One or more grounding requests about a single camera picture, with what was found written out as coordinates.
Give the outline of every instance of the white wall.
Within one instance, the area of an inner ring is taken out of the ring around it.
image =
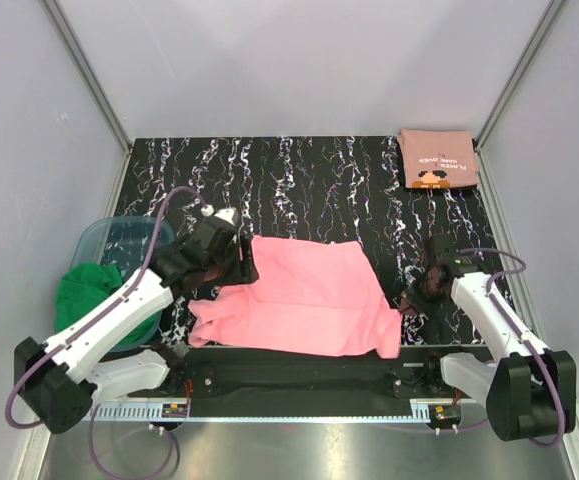
[[[579,0],[569,2],[485,146],[538,323],[579,378]]]
[[[478,133],[548,0],[60,0],[128,134]]]
[[[13,349],[51,333],[58,279],[121,160],[40,2],[0,1],[0,479],[13,478],[26,435],[3,415]]]

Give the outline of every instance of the metal frame edge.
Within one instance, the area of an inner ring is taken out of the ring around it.
[[[494,187],[491,178],[491,172],[488,168],[486,155],[481,148],[478,149],[478,160],[480,166],[480,186],[482,200],[487,212],[487,217],[491,224],[493,237],[496,240],[498,248],[510,253],[516,253],[516,248],[510,235],[507,221],[502,212],[500,199]],[[503,266],[509,268],[512,261],[502,258]],[[514,275],[507,278],[509,290],[514,300],[514,307],[520,314],[521,318],[529,325],[539,337],[542,337],[540,323],[536,315],[527,283],[524,275]],[[579,480],[579,404],[576,407],[576,429],[568,435],[565,435],[563,443],[567,453],[567,458],[573,471],[574,478]]]
[[[45,462],[51,432],[43,425],[32,428],[20,455],[16,480],[38,480]]]
[[[40,4],[45,8],[47,17],[56,28],[58,35],[63,41],[69,55],[76,68],[80,72],[91,97],[100,109],[100,113],[105,118],[111,133],[122,148],[124,153],[129,153],[133,140],[127,135],[120,119],[116,115],[107,95],[105,94],[98,78],[96,77],[89,60],[76,37],[76,34],[67,19],[59,0],[40,0]]]
[[[522,51],[518,62],[513,68],[511,76],[503,87],[502,92],[498,96],[496,103],[491,109],[487,120],[485,120],[485,123],[480,130],[480,133],[478,134],[476,140],[479,146],[482,147],[487,142],[487,139],[491,135],[491,132],[495,128],[498,120],[500,120],[500,117],[507,107],[511,96],[515,92],[516,88],[518,88],[518,85],[524,78],[525,73],[533,62],[536,53],[538,53],[538,50],[544,43],[547,35],[555,25],[568,1],[569,0],[551,0],[549,5],[547,5],[547,8],[542,14],[542,17],[538,21],[538,25],[536,25],[536,28],[529,38],[529,42],[527,42],[525,49]]]
[[[123,155],[113,189],[109,195],[109,202],[105,208],[105,217],[112,216],[116,209],[130,158],[131,150]],[[15,470],[14,478],[16,480],[38,480],[40,478],[50,440],[51,432],[44,426],[38,426],[29,431],[25,445],[20,453],[18,467]]]

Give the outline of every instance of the green cloth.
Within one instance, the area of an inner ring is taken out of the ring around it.
[[[120,271],[115,265],[102,266],[83,263],[67,273],[58,286],[56,294],[56,332],[76,323],[104,302],[122,286]],[[158,313],[134,328],[123,338],[119,346],[134,343],[143,338],[158,319]]]

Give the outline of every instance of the metal floor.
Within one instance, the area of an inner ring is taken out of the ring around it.
[[[466,405],[465,423],[482,418]],[[104,453],[139,425],[99,423],[96,450],[115,475],[141,478],[160,466],[167,440],[142,431]],[[541,449],[528,441],[503,443],[489,426],[436,438],[422,425],[187,424],[175,431],[180,461],[160,478],[176,480],[573,479],[563,448]],[[89,457],[87,425],[54,436],[40,479],[104,478]]]

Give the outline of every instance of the transparent plastic container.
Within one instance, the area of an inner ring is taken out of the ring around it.
[[[87,228],[78,242],[71,268],[82,263],[116,265],[122,281],[126,282],[140,268],[147,255],[156,219],[152,217],[111,217],[99,220]],[[174,233],[167,222],[162,222],[156,246],[167,245],[174,240]],[[116,345],[112,352],[124,352],[148,342],[158,330],[161,313],[153,326],[134,343]]]

